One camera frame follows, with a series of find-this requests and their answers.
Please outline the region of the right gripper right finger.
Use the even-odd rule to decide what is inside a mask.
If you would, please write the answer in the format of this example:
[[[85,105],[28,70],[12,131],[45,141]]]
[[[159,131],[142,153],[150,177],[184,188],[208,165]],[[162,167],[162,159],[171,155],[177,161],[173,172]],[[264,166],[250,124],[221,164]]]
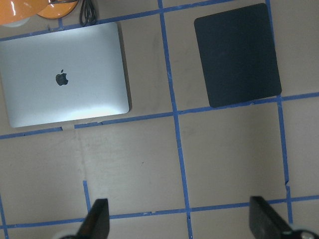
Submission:
[[[293,229],[261,196],[249,201],[249,228],[255,239],[292,239]]]

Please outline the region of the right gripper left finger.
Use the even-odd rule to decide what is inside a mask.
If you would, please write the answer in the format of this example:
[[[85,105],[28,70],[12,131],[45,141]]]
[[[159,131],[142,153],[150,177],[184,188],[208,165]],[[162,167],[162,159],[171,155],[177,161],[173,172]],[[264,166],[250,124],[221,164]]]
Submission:
[[[75,235],[76,239],[107,239],[110,232],[108,199],[95,200]]]

